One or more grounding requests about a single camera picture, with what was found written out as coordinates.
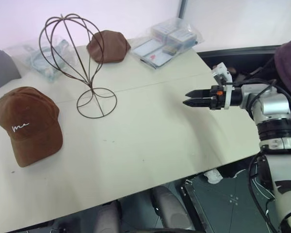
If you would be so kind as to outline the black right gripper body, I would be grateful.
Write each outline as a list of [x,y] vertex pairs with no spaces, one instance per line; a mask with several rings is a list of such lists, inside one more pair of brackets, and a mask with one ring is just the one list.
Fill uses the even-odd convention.
[[210,88],[210,109],[220,110],[225,105],[226,92],[223,86],[213,85]]

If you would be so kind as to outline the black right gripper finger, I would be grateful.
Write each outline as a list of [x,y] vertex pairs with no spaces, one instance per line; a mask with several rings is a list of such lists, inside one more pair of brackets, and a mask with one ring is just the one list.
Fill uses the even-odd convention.
[[189,107],[209,107],[211,98],[189,98],[183,101],[183,104]]
[[208,98],[210,96],[209,89],[192,90],[185,94],[189,98]]

